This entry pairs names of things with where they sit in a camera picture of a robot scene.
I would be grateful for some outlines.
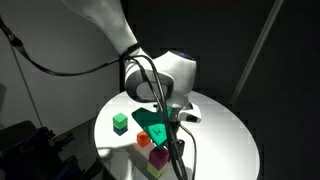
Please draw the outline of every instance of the green flat object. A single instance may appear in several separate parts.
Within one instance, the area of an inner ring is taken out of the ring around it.
[[[113,117],[113,126],[117,129],[122,129],[128,124],[128,118],[126,115],[119,113]]]
[[[139,108],[131,115],[157,146],[164,145],[167,140],[166,128],[164,119],[158,113]],[[168,116],[170,117],[170,115],[171,109],[168,108]]]

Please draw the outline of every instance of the orange cube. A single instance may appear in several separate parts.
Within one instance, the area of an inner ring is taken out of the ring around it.
[[[145,147],[146,145],[150,144],[150,142],[151,140],[146,132],[141,131],[137,134],[137,143],[141,147]]]

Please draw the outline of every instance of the cube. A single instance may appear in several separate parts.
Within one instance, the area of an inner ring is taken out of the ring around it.
[[[141,147],[145,147],[146,145],[150,144],[150,142],[151,140],[145,131],[141,131],[137,134],[137,143]]]
[[[155,147],[150,151],[149,162],[160,170],[169,161],[169,151],[166,148]]]
[[[113,117],[113,126],[116,128],[123,129],[125,126],[128,125],[128,118],[126,115],[119,113]]]
[[[125,126],[125,127],[122,128],[122,129],[118,129],[118,128],[116,128],[115,126],[113,126],[113,131],[114,131],[115,133],[117,133],[119,136],[121,136],[122,134],[124,134],[125,132],[128,131],[128,127]]]
[[[155,168],[150,162],[147,164],[147,170],[150,174],[152,174],[155,178],[159,179],[159,177],[163,174],[163,172],[167,169],[167,166],[163,166],[160,170]]]

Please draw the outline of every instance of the green cube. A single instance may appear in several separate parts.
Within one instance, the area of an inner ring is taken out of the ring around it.
[[[128,124],[128,118],[126,115],[119,113],[113,117],[113,126],[117,129],[122,129]]]
[[[147,170],[149,171],[152,176],[159,179],[159,177],[162,175],[162,173],[167,169],[167,164],[164,165],[160,170],[155,168],[150,162],[148,162]]]

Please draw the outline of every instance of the round white table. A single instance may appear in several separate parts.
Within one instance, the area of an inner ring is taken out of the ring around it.
[[[189,101],[201,111],[200,123],[182,122],[194,135],[197,143],[196,180],[256,180],[260,159],[254,139],[245,125],[227,108],[216,101],[192,91]],[[99,156],[105,167],[117,180],[155,179],[147,171],[150,143],[141,148],[137,133],[142,128],[131,113],[143,107],[156,112],[156,103],[133,101],[126,92],[112,98],[100,111],[94,129]],[[128,131],[119,136],[113,131],[113,116],[123,113],[128,117]],[[185,141],[183,161],[189,179],[192,177],[194,148],[191,137],[182,129],[178,139]],[[159,178],[177,179],[171,163]]]

